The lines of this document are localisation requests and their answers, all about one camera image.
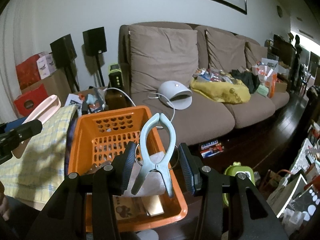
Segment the clear jar gold lid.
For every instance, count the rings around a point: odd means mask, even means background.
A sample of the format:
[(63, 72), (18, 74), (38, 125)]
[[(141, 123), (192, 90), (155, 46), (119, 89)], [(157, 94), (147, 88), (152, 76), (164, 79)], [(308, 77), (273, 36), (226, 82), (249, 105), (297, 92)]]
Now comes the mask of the clear jar gold lid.
[(163, 205), (158, 195), (147, 197), (113, 197), (117, 220), (136, 217), (155, 217), (164, 214)]

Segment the white foam net sheet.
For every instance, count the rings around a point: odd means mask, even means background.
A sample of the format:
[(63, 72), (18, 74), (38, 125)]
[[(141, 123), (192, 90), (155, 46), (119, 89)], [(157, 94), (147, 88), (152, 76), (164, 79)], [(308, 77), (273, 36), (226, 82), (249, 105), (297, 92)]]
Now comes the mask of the white foam net sheet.
[(124, 191), (122, 197), (149, 197), (161, 195), (168, 193), (167, 187), (169, 188), (169, 196), (172, 197), (172, 181), (170, 181), (170, 184), (166, 187), (162, 174), (158, 171), (152, 171), (152, 168), (149, 168), (149, 172), (147, 173), (145, 178), (139, 180), (142, 181), (142, 185), (137, 193), (133, 194), (132, 188), (136, 182), (139, 172), (141, 171), (141, 168), (142, 166), (140, 166), (137, 162), (134, 163), (128, 187)]

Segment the light blue plastic clip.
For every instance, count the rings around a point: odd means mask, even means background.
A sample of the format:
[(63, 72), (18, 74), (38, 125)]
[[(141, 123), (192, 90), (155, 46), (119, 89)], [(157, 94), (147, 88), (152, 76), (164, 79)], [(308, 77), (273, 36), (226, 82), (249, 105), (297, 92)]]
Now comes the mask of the light blue plastic clip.
[[(168, 133), (169, 146), (166, 151), (159, 148), (158, 151), (150, 154), (149, 148), (147, 147), (148, 135), (158, 124), (162, 125)], [(176, 132), (171, 121), (163, 113), (154, 114), (145, 123), (140, 132), (139, 145), (143, 164), (135, 178), (135, 182), (131, 188), (131, 194), (137, 195), (143, 187), (148, 175), (155, 172), (161, 176), (165, 190), (169, 198), (172, 198), (174, 196), (174, 188), (169, 171), (169, 163), (176, 148)]]

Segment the red gift box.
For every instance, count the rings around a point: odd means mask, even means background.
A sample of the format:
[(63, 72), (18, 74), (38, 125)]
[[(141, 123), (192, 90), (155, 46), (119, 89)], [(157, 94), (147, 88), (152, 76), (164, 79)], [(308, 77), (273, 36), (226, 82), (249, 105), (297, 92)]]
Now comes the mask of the red gift box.
[(47, 91), (44, 85), (40, 85), (20, 95), (14, 104), (21, 116), (28, 116), (46, 98), (48, 98)]
[(37, 60), (39, 58), (39, 54), (33, 55), (16, 66), (18, 83), (21, 90), (41, 80), (37, 67)]

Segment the snickers candy box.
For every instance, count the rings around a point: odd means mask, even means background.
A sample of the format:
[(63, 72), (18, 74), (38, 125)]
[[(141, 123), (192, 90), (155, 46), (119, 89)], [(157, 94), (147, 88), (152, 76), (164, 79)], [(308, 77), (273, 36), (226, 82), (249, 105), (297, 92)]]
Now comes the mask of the snickers candy box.
[(224, 149), (224, 146), (220, 142), (213, 140), (200, 146), (200, 154), (202, 158), (208, 158), (223, 152)]

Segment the green lunch box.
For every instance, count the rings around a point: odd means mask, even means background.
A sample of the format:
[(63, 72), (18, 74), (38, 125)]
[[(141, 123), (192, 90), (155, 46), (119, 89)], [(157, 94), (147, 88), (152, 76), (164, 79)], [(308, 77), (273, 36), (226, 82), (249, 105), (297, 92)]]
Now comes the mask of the green lunch box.
[(259, 202), (253, 170), (248, 166), (242, 166), (240, 162), (234, 162), (225, 170), (224, 175), (234, 177), (232, 180), (234, 193), (237, 190), (237, 196), (239, 202), (243, 205), (243, 211), (249, 213), (251, 208), (254, 208), (254, 200)]

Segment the yellow plaid tablecloth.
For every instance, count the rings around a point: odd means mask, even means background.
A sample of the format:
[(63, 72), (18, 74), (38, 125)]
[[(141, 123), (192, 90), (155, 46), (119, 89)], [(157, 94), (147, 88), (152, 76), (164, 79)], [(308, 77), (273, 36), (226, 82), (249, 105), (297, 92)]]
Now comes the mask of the yellow plaid tablecloth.
[(69, 124), (75, 106), (61, 107), (28, 142), (20, 159), (1, 165), (5, 194), (45, 204), (65, 177), (65, 153)]

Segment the orange plastic basket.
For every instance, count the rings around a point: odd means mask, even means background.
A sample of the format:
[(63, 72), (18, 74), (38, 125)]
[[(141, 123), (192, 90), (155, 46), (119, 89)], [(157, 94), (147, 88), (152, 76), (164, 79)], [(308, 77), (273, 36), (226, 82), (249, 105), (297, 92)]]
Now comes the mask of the orange plastic basket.
[[(71, 147), (68, 172), (85, 174), (93, 164), (100, 166), (106, 161), (124, 153), (129, 141), (138, 142), (143, 125), (151, 117), (146, 106), (122, 108), (118, 110), (83, 115), (76, 123), (74, 139)], [(166, 193), (159, 198), (163, 214), (149, 216), (146, 212), (138, 215), (133, 208), (124, 208), (123, 198), (115, 198), (118, 209), (117, 220), (120, 232), (140, 231), (166, 226), (182, 220), (188, 212), (183, 193), (173, 172), (171, 172), (174, 196)]]

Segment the red gift box top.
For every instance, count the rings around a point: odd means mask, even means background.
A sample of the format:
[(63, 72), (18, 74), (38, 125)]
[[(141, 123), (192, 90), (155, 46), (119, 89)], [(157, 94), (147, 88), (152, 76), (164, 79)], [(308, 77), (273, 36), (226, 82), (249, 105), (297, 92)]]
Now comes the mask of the red gift box top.
[(37, 67), (37, 60), (39, 58), (39, 54), (33, 55), (16, 66), (18, 83), (21, 90), (41, 80)]

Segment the brown cardboard box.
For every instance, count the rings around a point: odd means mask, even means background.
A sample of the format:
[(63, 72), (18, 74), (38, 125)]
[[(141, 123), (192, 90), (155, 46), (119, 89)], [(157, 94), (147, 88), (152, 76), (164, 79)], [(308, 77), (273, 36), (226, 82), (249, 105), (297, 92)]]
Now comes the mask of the brown cardboard box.
[(53, 94), (57, 95), (62, 106), (65, 105), (68, 95), (72, 94), (63, 69), (57, 69), (52, 75), (21, 90), (21, 93), (24, 94), (28, 91), (34, 90), (40, 85), (44, 85), (48, 96)]

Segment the white dome device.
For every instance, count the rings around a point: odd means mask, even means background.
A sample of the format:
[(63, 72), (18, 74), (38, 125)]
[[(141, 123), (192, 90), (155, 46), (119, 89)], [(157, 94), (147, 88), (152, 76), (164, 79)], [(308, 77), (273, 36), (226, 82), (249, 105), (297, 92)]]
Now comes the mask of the white dome device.
[(192, 91), (178, 81), (165, 81), (157, 90), (159, 100), (172, 109), (184, 110), (192, 103)]

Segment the left black speaker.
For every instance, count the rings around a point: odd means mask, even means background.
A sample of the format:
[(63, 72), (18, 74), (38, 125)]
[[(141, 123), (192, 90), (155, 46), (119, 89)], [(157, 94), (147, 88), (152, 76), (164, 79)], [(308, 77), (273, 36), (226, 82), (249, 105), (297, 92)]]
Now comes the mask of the left black speaker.
[(80, 88), (73, 72), (74, 60), (77, 54), (71, 34), (67, 34), (50, 44), (53, 59), (57, 69), (63, 69), (72, 92), (79, 92)]

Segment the yellow cloth bag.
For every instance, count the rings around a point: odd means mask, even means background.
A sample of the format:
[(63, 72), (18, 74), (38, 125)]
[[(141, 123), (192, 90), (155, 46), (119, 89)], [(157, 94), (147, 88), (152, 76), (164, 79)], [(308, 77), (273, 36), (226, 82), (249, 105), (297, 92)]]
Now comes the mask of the yellow cloth bag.
[(221, 103), (241, 104), (249, 102), (251, 98), (248, 87), (237, 79), (235, 84), (193, 80), (190, 83), (190, 88), (209, 100)]

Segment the brown sofa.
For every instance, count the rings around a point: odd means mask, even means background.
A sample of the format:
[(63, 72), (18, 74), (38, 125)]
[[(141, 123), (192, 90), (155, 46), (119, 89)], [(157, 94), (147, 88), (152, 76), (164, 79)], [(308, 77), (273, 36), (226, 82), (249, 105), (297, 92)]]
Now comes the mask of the brown sofa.
[[(250, 87), (252, 81), (263, 84), (255, 74), (253, 67), (241, 72), (232, 70), (227, 73), (223, 70), (210, 69), (209, 56), (206, 44), (206, 25), (192, 27), (186, 23), (177, 22), (144, 22), (131, 25), (142, 25), (147, 27), (160, 27), (171, 29), (192, 29), (197, 31), (197, 48), (199, 66), (193, 74), (193, 80), (198, 82), (228, 82), (235, 84), (235, 80), (241, 80), (249, 89), (251, 98), (247, 103), (231, 104), (215, 102), (192, 91), (192, 103), (184, 110), (172, 109), (164, 105), (157, 95), (157, 90), (149, 92), (131, 92), (131, 61), (130, 61), (130, 38), (129, 26), (122, 25), (119, 31), (119, 61), (123, 69), (125, 88), (129, 92), (134, 103), (146, 105), (152, 113), (163, 113), (172, 122), (177, 136), (177, 142), (185, 142), (193, 145), (223, 136), (234, 129), (245, 128), (261, 123), (272, 117), (275, 112), (284, 107), (289, 101), (289, 93), (286, 91), (275, 92), (273, 95), (262, 95), (257, 89)], [(258, 41), (230, 31), (214, 28), (226, 34), (233, 34), (238, 39), (259, 44)]]

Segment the green black power station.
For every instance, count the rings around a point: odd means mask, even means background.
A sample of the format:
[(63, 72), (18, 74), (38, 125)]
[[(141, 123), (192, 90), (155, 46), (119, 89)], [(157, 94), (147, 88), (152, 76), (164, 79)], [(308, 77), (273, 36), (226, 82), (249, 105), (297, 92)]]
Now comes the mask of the green black power station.
[(111, 64), (108, 68), (108, 77), (111, 87), (122, 89), (123, 77), (119, 64)]

